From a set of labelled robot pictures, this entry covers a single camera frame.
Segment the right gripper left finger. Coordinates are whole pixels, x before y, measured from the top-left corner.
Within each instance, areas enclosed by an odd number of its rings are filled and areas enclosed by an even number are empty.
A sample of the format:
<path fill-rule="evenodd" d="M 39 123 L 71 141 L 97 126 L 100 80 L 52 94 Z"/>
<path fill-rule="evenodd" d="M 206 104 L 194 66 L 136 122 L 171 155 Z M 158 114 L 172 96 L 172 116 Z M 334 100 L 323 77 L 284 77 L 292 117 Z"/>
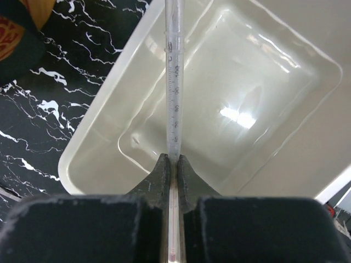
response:
<path fill-rule="evenodd" d="M 170 164 L 125 195 L 28 197 L 1 230 L 1 262 L 164 262 Z"/>

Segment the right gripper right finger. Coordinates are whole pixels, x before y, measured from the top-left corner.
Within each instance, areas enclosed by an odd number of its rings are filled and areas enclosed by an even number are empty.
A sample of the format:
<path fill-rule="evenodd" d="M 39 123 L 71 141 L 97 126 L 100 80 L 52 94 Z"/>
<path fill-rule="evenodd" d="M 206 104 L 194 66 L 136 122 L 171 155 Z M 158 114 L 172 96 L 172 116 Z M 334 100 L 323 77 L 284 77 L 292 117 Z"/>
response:
<path fill-rule="evenodd" d="M 178 162 L 187 262 L 350 262 L 350 241 L 318 201 L 221 196 Z"/>

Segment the glass thermometer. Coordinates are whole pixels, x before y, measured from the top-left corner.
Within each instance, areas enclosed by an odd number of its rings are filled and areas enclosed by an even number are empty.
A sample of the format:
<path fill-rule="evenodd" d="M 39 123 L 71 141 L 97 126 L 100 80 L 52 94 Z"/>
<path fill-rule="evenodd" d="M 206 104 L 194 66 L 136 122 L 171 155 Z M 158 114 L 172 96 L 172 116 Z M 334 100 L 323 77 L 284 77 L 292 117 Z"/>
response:
<path fill-rule="evenodd" d="M 167 155 L 171 171 L 168 206 L 168 262 L 185 262 L 177 171 L 182 145 L 184 1 L 165 1 L 165 22 Z"/>

